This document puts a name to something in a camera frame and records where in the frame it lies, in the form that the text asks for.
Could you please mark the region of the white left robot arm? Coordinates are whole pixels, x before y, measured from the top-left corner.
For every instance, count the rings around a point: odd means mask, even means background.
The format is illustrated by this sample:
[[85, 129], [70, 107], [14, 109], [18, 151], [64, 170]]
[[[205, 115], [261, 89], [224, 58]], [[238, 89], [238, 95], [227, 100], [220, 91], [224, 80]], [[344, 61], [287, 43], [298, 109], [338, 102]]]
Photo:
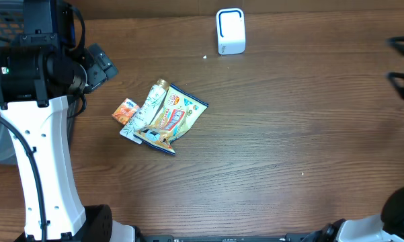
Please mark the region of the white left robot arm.
[[76, 37], [80, 11], [64, 1], [24, 1], [24, 30], [0, 46], [0, 123], [13, 142], [26, 223], [20, 241], [136, 242], [108, 205], [85, 206], [69, 152], [69, 105], [117, 74], [98, 45]]

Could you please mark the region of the small orange tissue box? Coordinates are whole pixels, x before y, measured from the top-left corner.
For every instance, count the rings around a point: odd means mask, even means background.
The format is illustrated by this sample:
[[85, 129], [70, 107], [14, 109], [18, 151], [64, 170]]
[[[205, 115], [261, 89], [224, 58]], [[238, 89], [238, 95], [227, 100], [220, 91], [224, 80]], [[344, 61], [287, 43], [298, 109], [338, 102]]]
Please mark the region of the small orange tissue box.
[[139, 105], [126, 98], [114, 111], [112, 117], [119, 123], [125, 125], [140, 109]]

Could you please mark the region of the beige orange snack bag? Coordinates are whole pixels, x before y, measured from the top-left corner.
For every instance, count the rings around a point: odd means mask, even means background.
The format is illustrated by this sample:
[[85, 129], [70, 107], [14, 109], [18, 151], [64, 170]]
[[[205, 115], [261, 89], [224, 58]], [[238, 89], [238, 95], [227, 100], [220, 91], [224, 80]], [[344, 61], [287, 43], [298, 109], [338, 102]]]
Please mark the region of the beige orange snack bag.
[[187, 133], [207, 108], [206, 102], [171, 84], [161, 110], [150, 124], [135, 131], [134, 137], [150, 147], [174, 155], [171, 144]]

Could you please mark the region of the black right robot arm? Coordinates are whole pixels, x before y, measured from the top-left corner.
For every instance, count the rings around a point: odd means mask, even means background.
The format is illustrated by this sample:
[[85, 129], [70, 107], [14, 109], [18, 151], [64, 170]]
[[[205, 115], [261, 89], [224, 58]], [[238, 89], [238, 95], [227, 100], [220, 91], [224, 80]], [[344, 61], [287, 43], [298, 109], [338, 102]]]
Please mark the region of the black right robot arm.
[[[389, 38], [387, 43], [404, 56], [404, 36]], [[390, 72], [387, 74], [387, 79], [400, 98], [404, 100], [404, 85], [397, 81], [397, 79], [404, 80], [404, 73]], [[299, 240], [296, 238], [295, 241], [404, 242], [404, 187], [389, 196], [380, 214], [360, 220], [337, 220]]]

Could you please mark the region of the white floral tube gold cap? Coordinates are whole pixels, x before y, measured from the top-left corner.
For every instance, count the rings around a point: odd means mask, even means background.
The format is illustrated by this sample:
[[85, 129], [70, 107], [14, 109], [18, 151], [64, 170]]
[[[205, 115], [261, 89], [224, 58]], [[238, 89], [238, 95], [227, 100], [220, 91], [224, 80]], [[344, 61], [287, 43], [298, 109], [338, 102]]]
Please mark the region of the white floral tube gold cap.
[[160, 105], [163, 103], [168, 89], [169, 83], [164, 79], [158, 79], [156, 84], [151, 87], [142, 107], [132, 116], [129, 122], [120, 131], [120, 135], [138, 145], [141, 145], [142, 140], [135, 137], [134, 133], [151, 123], [158, 112]]

